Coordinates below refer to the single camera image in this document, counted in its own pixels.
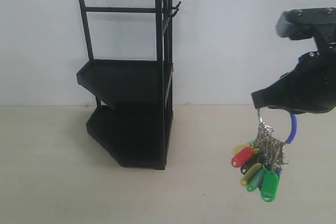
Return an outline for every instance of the table surface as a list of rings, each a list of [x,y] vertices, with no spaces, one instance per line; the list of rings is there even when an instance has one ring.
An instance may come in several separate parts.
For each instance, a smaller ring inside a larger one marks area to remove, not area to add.
[[[0,107],[1,223],[333,223],[335,118],[298,116],[277,199],[248,193],[233,148],[257,132],[252,106],[175,106],[166,170],[120,167],[86,132],[93,107]],[[262,110],[285,139],[288,113]]]

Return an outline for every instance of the robotic arm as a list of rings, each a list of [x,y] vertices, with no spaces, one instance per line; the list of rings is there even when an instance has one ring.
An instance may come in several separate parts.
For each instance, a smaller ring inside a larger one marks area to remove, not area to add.
[[[336,9],[295,9],[283,12],[278,36],[313,38],[317,50],[299,57],[295,68],[269,87],[251,94],[256,109],[268,107],[292,114],[321,114],[336,106]]]

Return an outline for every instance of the white wall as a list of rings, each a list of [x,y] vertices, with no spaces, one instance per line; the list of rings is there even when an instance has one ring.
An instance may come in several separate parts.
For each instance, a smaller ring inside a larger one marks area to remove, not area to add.
[[[283,10],[336,6],[336,0],[174,0],[174,103],[247,104],[314,49],[276,36]],[[151,6],[153,0],[88,0]],[[0,0],[0,105],[92,104],[77,85],[87,61],[78,0]],[[155,57],[154,17],[89,16],[101,58]]]

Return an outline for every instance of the red key tag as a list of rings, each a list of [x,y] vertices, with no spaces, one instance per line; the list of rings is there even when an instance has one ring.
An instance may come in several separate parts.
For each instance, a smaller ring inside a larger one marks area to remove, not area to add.
[[[245,147],[238,152],[232,159],[231,164],[233,167],[241,167],[253,156],[253,149],[251,147]]]

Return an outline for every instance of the bundle of keys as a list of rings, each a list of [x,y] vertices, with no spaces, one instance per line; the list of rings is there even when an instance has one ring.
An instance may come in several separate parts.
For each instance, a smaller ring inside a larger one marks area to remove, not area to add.
[[[262,121],[258,110],[258,134],[254,141],[237,146],[231,165],[240,168],[243,177],[240,184],[251,192],[259,188],[261,198],[272,202],[276,198],[279,178],[284,167],[283,146],[290,144],[297,131],[296,115],[290,114],[291,132],[286,141],[276,139],[273,128]]]

